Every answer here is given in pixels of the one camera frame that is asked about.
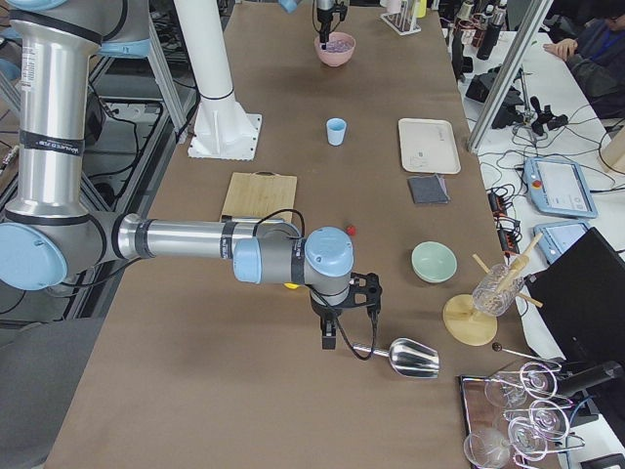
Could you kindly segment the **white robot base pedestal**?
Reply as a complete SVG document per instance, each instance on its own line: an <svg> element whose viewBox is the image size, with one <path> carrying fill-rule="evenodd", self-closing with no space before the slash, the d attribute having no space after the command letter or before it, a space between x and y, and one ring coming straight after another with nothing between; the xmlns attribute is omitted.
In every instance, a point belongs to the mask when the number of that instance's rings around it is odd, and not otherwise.
<svg viewBox="0 0 625 469"><path fill-rule="evenodd" d="M218 5L181 0L175 8L200 96L188 155L250 161L262 116L245 112L235 97Z"/></svg>

